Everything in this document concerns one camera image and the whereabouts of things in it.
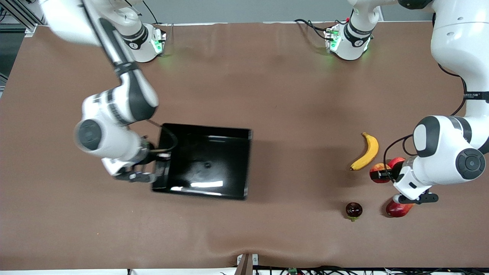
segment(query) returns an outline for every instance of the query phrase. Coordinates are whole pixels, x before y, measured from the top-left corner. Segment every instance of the robotic arm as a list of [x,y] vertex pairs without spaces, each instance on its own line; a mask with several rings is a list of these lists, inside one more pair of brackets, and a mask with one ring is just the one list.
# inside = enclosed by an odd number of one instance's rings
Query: robotic arm
[[[47,4],[57,0],[46,0],[43,9],[52,12]],[[70,6],[77,14],[86,42],[102,46],[120,79],[120,86],[89,96],[83,102],[82,120],[75,128],[77,146],[91,155],[102,158],[102,163],[112,176],[126,175],[126,169],[145,160],[150,144],[128,125],[149,119],[158,106],[158,98],[143,76],[126,41],[105,17],[101,16],[93,0],[82,0]],[[70,33],[58,34],[67,40],[79,40]],[[153,182],[156,176],[150,173],[132,173],[128,180]]]
[[465,116],[423,118],[413,132],[418,155],[399,164],[402,166],[394,187],[401,195],[394,196],[394,200],[422,203],[429,200],[424,195],[431,186],[470,182],[486,167],[483,154],[489,152],[489,1],[399,2],[407,7],[431,5],[436,12],[431,53],[467,85]]
[[[142,0],[92,0],[99,17],[109,21],[120,33],[124,43],[138,62],[148,62],[162,55],[166,33],[150,24],[143,24],[129,8]],[[40,0],[49,27],[60,38],[78,44],[100,46],[81,0]]]
[[372,31],[380,18],[382,5],[396,4],[397,0],[348,0],[353,6],[350,20],[326,30],[326,48],[345,60],[358,59],[367,50]]

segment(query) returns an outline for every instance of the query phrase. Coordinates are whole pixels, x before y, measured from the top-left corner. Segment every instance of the red apple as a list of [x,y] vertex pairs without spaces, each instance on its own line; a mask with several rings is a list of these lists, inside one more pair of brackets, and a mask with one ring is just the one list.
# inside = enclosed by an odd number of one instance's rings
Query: red apple
[[390,181],[390,179],[385,179],[385,180],[380,180],[380,179],[374,180],[374,179],[372,179],[372,172],[377,172],[377,171],[381,171],[381,170],[385,170],[383,163],[377,163],[374,166],[372,166],[372,169],[370,169],[370,172],[369,172],[370,179],[373,180],[375,183],[388,183]]
[[397,158],[394,158],[391,161],[389,161],[389,163],[387,165],[389,167],[394,167],[394,165],[396,165],[396,163],[401,162],[401,161],[405,161],[405,160],[406,160],[405,158],[397,157]]
[[413,208],[414,204],[398,204],[391,200],[389,204],[385,207],[385,211],[387,214],[394,218],[404,217],[411,208]]

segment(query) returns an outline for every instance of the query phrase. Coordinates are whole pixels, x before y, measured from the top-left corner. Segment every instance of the metal frame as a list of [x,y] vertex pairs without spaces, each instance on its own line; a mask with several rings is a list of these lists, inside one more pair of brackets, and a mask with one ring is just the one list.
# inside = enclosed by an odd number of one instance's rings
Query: metal frame
[[25,27],[22,24],[2,24],[0,33],[25,33]]
[[46,23],[44,18],[42,20],[39,19],[20,0],[0,0],[0,5],[20,24],[24,25],[28,32],[34,32],[37,25],[44,25]]
[[0,72],[0,97],[3,95],[3,90],[5,90],[7,79],[8,77]]

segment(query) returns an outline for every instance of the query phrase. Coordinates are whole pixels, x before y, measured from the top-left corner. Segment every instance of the banana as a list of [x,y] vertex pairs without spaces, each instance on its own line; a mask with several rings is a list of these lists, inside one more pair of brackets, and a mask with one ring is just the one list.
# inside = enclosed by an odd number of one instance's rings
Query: banana
[[352,166],[350,166],[350,170],[352,171],[358,171],[367,166],[371,161],[374,160],[378,153],[377,139],[367,134],[366,132],[363,132],[362,136],[367,140],[367,152],[355,162],[353,162]]

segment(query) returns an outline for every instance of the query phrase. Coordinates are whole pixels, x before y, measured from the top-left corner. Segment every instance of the brown table cover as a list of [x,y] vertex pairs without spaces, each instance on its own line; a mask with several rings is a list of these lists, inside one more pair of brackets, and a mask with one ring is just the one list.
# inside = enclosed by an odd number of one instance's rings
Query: brown table cover
[[[83,99],[117,78],[100,48],[39,27],[0,100],[0,268],[211,268],[244,252],[273,266],[489,266],[488,173],[388,218],[392,185],[348,169],[365,150],[361,132],[383,153],[460,104],[460,79],[431,57],[430,24],[380,23],[352,62],[326,54],[304,24],[164,27],[167,55],[140,65],[159,96],[153,119],[253,129],[245,202],[113,180],[75,146],[73,127]],[[150,123],[131,128],[157,141]],[[363,206],[354,223],[348,202]]]

